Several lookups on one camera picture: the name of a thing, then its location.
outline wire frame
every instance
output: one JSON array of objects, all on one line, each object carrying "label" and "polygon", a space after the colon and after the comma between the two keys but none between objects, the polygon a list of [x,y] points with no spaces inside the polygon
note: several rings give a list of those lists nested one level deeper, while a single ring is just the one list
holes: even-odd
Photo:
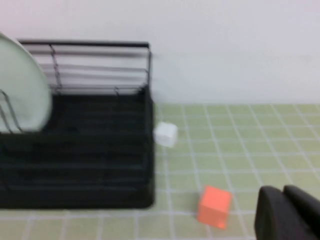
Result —
[{"label": "wire frame", "polygon": [[[152,53],[147,42],[21,40],[20,43],[42,67],[53,95],[120,96],[136,94],[145,86],[150,86]],[[78,60],[81,58],[86,59],[87,62],[79,63]],[[108,65],[110,59],[116,61]],[[132,66],[130,62],[129,66],[117,65],[125,62],[123,59],[133,60],[132,63],[138,61],[140,65]],[[10,96],[0,89],[0,100],[1,98],[4,101],[0,101],[0,117],[7,131],[10,134],[14,133],[4,106],[9,109],[15,128],[20,133],[24,133],[11,104]]]}]

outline metal wire rail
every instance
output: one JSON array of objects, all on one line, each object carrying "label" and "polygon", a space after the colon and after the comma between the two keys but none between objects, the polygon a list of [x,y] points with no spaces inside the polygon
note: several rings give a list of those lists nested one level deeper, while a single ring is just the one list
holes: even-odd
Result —
[{"label": "metal wire rail", "polygon": [[[108,41],[52,41],[52,40],[21,40],[20,43],[24,45],[27,49],[32,47],[33,49],[28,49],[30,53],[34,56],[50,56],[52,64],[40,64],[43,71],[49,77],[54,77],[55,82],[50,84],[50,88],[53,95],[65,95],[68,91],[73,91],[73,94],[77,91],[108,91],[104,94],[114,94],[119,97],[123,91],[134,91],[140,93],[144,89],[148,90],[150,94],[150,81],[151,81],[151,64],[152,64],[152,52],[150,45],[147,42],[108,42]],[[96,50],[84,50],[84,48],[99,48]],[[119,51],[108,52],[102,49],[110,48],[120,48],[120,49],[144,49],[144,53],[130,53]],[[122,67],[122,66],[107,66],[107,65],[86,65],[86,64],[72,64],[72,63],[59,63],[58,56],[116,56],[125,58],[136,58],[145,57],[146,66],[145,67]],[[62,73],[64,70],[79,71],[79,73]],[[104,73],[110,73],[108,75],[91,74],[90,71],[102,71]],[[108,80],[131,80],[133,77],[123,77],[112,75],[112,73],[143,73],[144,81],[142,84],[132,84],[132,85],[117,85],[108,84]],[[105,80],[104,84],[74,84],[74,83],[64,83],[63,77],[71,78],[83,78],[83,79],[98,79]],[[14,126],[20,131],[20,133],[25,133],[19,124],[18,117],[10,101],[10,96],[0,89],[0,97],[3,96],[4,102],[9,109],[9,114],[13,119]],[[8,116],[4,111],[4,107],[1,106],[0,102],[0,117],[4,122],[10,134],[13,134],[12,128],[10,127]]]}]

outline black object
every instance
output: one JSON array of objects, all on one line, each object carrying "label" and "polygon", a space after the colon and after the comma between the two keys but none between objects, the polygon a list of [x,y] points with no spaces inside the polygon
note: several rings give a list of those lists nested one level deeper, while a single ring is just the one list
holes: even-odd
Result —
[{"label": "black object", "polygon": [[320,201],[293,185],[263,186],[254,228],[257,240],[319,240]]},{"label": "black object", "polygon": [[[149,44],[20,42],[33,56],[52,58],[42,67],[54,77],[53,110],[41,132],[0,134],[0,208],[149,207],[155,197]],[[60,55],[138,60],[145,67],[62,64]],[[132,83],[140,78],[135,73],[142,83]],[[86,82],[66,83],[63,76]]]}]

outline green tile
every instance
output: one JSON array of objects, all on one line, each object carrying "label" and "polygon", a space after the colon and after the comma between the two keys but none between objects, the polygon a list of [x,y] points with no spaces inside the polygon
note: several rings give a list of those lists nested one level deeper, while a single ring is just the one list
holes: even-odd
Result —
[{"label": "green tile", "polygon": [[314,126],[313,130],[317,133],[317,137],[320,136],[320,126]]},{"label": "green tile", "polygon": [[315,168],[320,169],[320,154],[308,154],[307,156],[311,161],[312,165]]},{"label": "green tile", "polygon": [[288,126],[304,126],[306,125],[302,117],[298,115],[282,116],[282,121]]},{"label": "green tile", "polygon": [[153,108],[155,110],[156,117],[160,116],[162,113],[161,112],[162,106],[160,104],[153,104]]},{"label": "green tile", "polygon": [[212,134],[209,128],[190,128],[189,134],[192,140],[212,140]]},{"label": "green tile", "polygon": [[258,128],[240,128],[238,131],[243,139],[264,139],[262,131]]},{"label": "green tile", "polygon": [[163,173],[165,171],[165,163],[162,156],[155,156],[155,170],[160,173]]},{"label": "green tile", "polygon": [[134,217],[105,217],[101,239],[127,240],[135,238]]},{"label": "green tile", "polygon": [[243,214],[243,221],[244,224],[246,226],[246,229],[248,229],[248,233],[251,237],[255,237],[255,229],[254,229],[254,225],[255,225],[255,214]]},{"label": "green tile", "polygon": [[234,124],[239,127],[254,127],[257,126],[257,121],[253,116],[234,116]]},{"label": "green tile", "polygon": [[167,189],[167,180],[164,174],[157,173],[155,175],[155,184],[156,188],[159,190],[166,190]]},{"label": "green tile", "polygon": [[167,214],[140,216],[138,218],[138,227],[138,237],[141,239],[171,238],[170,217]]},{"label": "green tile", "polygon": [[214,136],[217,139],[237,139],[237,132],[233,127],[230,128],[216,128],[213,130]]},{"label": "green tile", "polygon": [[186,115],[206,115],[203,104],[188,104],[184,105],[184,112]]},{"label": "green tile", "polygon": [[310,127],[302,126],[302,127],[291,127],[289,128],[290,132],[295,138],[298,139],[314,139],[316,136],[311,131]]},{"label": "green tile", "polygon": [[219,147],[224,154],[241,154],[244,153],[244,148],[239,141],[219,142]]},{"label": "green tile", "polygon": [[67,214],[67,210],[56,210],[56,209],[48,209],[48,210],[37,210],[35,211],[35,215],[38,216],[55,216],[55,217],[64,217]]},{"label": "green tile", "polygon": [[0,239],[21,240],[26,224],[25,220],[0,220]]},{"label": "green tile", "polygon": [[229,116],[217,116],[211,117],[211,126],[212,127],[232,127],[233,123]]},{"label": "green tile", "polygon": [[170,174],[170,188],[173,190],[197,190],[195,174]]},{"label": "green tile", "polygon": [[41,219],[34,220],[29,233],[30,240],[59,240],[62,220]]},{"label": "green tile", "polygon": [[277,104],[277,105],[274,105],[274,108],[279,114],[297,114],[298,113],[294,105]]},{"label": "green tile", "polygon": [[299,111],[303,114],[320,114],[319,109],[316,105],[312,104],[299,104],[296,105],[296,107],[299,109]]},{"label": "green tile", "polygon": [[253,173],[232,173],[229,174],[229,177],[236,189],[259,187],[258,179]]},{"label": "green tile", "polygon": [[189,130],[179,128],[178,129],[178,140],[180,140],[180,141],[181,140],[184,140],[184,141],[188,140],[189,139],[188,134],[189,134]]},{"label": "green tile", "polygon": [[190,148],[188,142],[178,141],[173,148],[167,148],[168,154],[189,154]]},{"label": "green tile", "polygon": [[274,156],[252,156],[253,164],[256,169],[277,169],[280,170],[281,166]]},{"label": "green tile", "polygon": [[79,217],[83,215],[92,215],[97,216],[99,215],[99,210],[97,209],[71,209],[69,210],[69,214],[72,217]]},{"label": "green tile", "polygon": [[216,153],[217,149],[213,141],[192,142],[193,151],[196,154]]},{"label": "green tile", "polygon": [[33,212],[31,210],[6,210],[6,209],[0,209],[0,217],[24,217],[27,218],[28,216],[30,216]]},{"label": "green tile", "polygon": [[281,121],[276,115],[275,116],[261,116],[261,115],[259,116],[258,115],[257,119],[259,123],[265,127],[283,126],[283,124],[281,123]]},{"label": "green tile", "polygon": [[189,128],[209,128],[208,120],[204,117],[187,117],[186,122]]},{"label": "green tile", "polygon": [[280,156],[286,169],[310,169],[309,164],[302,155]]},{"label": "green tile", "polygon": [[251,114],[247,105],[230,105],[229,110],[232,114]]},{"label": "green tile", "polygon": [[163,116],[182,116],[184,114],[182,111],[182,106],[177,104],[162,104],[160,109]]},{"label": "green tile", "polygon": [[305,152],[320,152],[318,140],[298,140],[298,143]]},{"label": "green tile", "polygon": [[258,192],[237,192],[235,198],[238,200],[240,210],[255,211],[257,208]]},{"label": "green tile", "polygon": [[199,170],[222,170],[218,156],[196,156],[195,161]]},{"label": "green tile", "polygon": [[230,214],[227,219],[225,229],[220,229],[216,227],[212,227],[212,235],[215,238],[221,238],[221,239],[230,239],[230,238],[241,238],[245,236],[244,230],[242,228],[239,216],[236,214]]},{"label": "green tile", "polygon": [[270,139],[283,139],[283,138],[290,138],[287,129],[284,127],[277,127],[277,128],[265,128],[264,129],[265,135]]},{"label": "green tile", "polygon": [[293,183],[302,189],[320,187],[320,181],[312,171],[290,172],[289,175],[292,178]]},{"label": "green tile", "polygon": [[275,114],[271,105],[252,105],[251,108],[255,114]]},{"label": "green tile", "polygon": [[228,170],[251,169],[250,162],[245,156],[224,156],[223,161]]},{"label": "green tile", "polygon": [[201,186],[209,185],[215,188],[229,190],[226,176],[223,173],[199,173]]},{"label": "green tile", "polygon": [[194,171],[194,163],[191,156],[170,156],[168,161],[170,172]]},{"label": "green tile", "polygon": [[284,185],[290,184],[289,179],[284,173],[259,173],[264,185],[270,185],[282,189]]},{"label": "green tile", "polygon": [[304,116],[306,121],[312,126],[320,125],[320,115],[311,115],[311,116]]},{"label": "green tile", "polygon": [[199,222],[193,215],[174,215],[174,232],[177,239],[207,238],[206,225]]},{"label": "green tile", "polygon": [[180,116],[178,116],[178,115],[177,116],[171,116],[171,115],[164,116],[162,118],[162,122],[174,124],[178,128],[185,128],[186,127],[186,123],[185,123],[185,120],[182,115],[180,115]]},{"label": "green tile", "polygon": [[310,188],[310,189],[304,189],[308,194],[315,197],[316,199],[320,200],[320,189],[317,188]]},{"label": "green tile", "polygon": [[267,141],[245,141],[244,144],[249,153],[272,152]]},{"label": "green tile", "polygon": [[71,218],[67,220],[65,240],[96,239],[98,218]]},{"label": "green tile", "polygon": [[271,141],[277,153],[298,153],[299,150],[291,140]]},{"label": "green tile", "polygon": [[168,194],[166,192],[157,192],[152,207],[145,209],[146,212],[169,211]]},{"label": "green tile", "polygon": [[171,193],[172,210],[174,212],[196,213],[199,200],[198,192]]},{"label": "green tile", "polygon": [[224,105],[207,105],[206,109],[210,115],[228,115],[227,107]]},{"label": "green tile", "polygon": [[164,153],[164,150],[165,150],[164,146],[155,145],[154,148],[155,148],[155,154],[156,155]]}]

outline white wall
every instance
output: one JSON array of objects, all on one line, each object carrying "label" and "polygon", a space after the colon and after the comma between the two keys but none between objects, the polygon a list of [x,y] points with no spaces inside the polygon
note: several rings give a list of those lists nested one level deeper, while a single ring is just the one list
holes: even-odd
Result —
[{"label": "white wall", "polygon": [[319,0],[0,0],[1,30],[147,40],[159,102],[320,101]]}]

